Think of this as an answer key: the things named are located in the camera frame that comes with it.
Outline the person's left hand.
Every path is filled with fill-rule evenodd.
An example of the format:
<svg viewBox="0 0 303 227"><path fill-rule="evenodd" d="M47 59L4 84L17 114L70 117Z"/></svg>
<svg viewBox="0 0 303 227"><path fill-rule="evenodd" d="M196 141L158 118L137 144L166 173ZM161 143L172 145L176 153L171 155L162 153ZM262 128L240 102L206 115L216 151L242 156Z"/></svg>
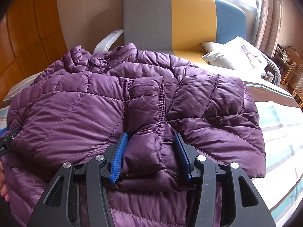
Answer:
<svg viewBox="0 0 303 227"><path fill-rule="evenodd" d="M1 184L1 197L4 198L5 202L9 202L9 196L7 193L7 186L5 182L4 168L0 163L0 184Z"/></svg>

